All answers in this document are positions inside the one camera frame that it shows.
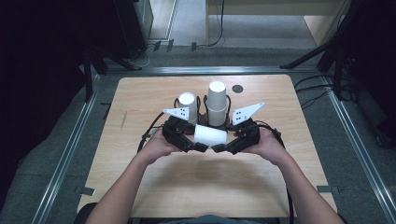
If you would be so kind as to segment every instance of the table surface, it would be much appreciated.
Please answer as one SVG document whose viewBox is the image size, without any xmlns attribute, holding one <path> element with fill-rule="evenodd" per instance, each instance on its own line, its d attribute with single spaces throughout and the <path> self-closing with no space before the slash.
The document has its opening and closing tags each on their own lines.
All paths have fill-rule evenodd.
<svg viewBox="0 0 396 224">
<path fill-rule="evenodd" d="M 313 186 L 328 186 L 304 114 L 287 75 L 221 77 L 127 77 L 116 90 L 78 210 L 98 202 L 136 154 L 142 134 L 164 108 L 190 91 L 201 99 L 211 80 L 227 85 L 233 109 L 258 102 L 254 116 L 282 132 L 287 151 Z M 241 93 L 232 91 L 241 85 Z M 163 116 L 157 124 L 162 124 Z M 233 139 L 229 133 L 228 142 Z M 330 193 L 321 193 L 336 210 Z M 150 165 L 131 217 L 287 217 L 286 186 L 277 167 L 257 155 L 190 151 L 173 153 Z"/>
</svg>

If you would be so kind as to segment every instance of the white cup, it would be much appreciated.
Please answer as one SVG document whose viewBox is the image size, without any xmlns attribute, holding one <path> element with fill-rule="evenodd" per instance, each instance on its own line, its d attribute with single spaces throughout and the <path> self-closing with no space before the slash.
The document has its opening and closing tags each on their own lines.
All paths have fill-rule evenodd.
<svg viewBox="0 0 396 224">
<path fill-rule="evenodd" d="M 206 101 L 207 107 L 219 111 L 227 106 L 227 93 L 225 83 L 221 80 L 213 80 L 209 83 L 209 93 Z"/>
<path fill-rule="evenodd" d="M 207 119 L 209 121 L 209 125 L 218 127 L 224 124 L 226 120 L 227 107 L 224 107 L 221 110 L 213 110 L 209 106 L 207 107 Z"/>
<path fill-rule="evenodd" d="M 202 143 L 209 147 L 227 143 L 227 133 L 222 130 L 195 125 L 194 142 Z"/>
<path fill-rule="evenodd" d="M 178 106 L 188 107 L 190 110 L 189 123 L 197 123 L 197 103 L 195 101 L 195 96 L 191 92 L 183 92 L 178 96 Z"/>
</svg>

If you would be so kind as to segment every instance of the forearm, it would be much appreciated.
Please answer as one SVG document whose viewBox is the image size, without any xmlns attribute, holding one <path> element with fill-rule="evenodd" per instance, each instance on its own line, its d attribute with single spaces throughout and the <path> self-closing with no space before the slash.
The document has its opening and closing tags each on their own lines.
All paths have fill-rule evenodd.
<svg viewBox="0 0 396 224">
<path fill-rule="evenodd" d="M 134 157 L 95 206 L 87 223 L 127 223 L 147 164 Z"/>
<path fill-rule="evenodd" d="M 278 167 L 302 223 L 343 223 L 289 154 Z"/>
</svg>

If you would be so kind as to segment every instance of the human arm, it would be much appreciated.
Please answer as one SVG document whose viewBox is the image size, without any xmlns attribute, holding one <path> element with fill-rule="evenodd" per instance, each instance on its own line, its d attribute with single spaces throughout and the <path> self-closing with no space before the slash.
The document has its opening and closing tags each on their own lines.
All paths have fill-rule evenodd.
<svg viewBox="0 0 396 224">
<path fill-rule="evenodd" d="M 157 132 L 94 207 L 87 223 L 127 223 L 146 168 L 160 157 L 180 151 Z"/>
<path fill-rule="evenodd" d="M 283 148 L 274 135 L 261 129 L 258 145 L 244 150 L 276 165 L 285 179 L 297 215 L 302 223 L 344 223 L 329 204 L 311 185 L 294 158 Z"/>
</svg>

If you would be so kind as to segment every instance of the white triangular marker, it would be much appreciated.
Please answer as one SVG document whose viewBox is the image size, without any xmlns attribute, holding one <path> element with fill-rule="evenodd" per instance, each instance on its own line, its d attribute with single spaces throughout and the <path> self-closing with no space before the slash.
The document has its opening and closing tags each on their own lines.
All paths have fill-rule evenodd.
<svg viewBox="0 0 396 224">
<path fill-rule="evenodd" d="M 163 113 L 189 121 L 190 109 L 188 107 L 164 109 Z"/>
<path fill-rule="evenodd" d="M 264 103 L 258 103 L 255 105 L 249 105 L 243 108 L 235 109 L 233 111 L 233 125 L 240 124 L 251 118 L 260 108 L 264 106 Z"/>
</svg>

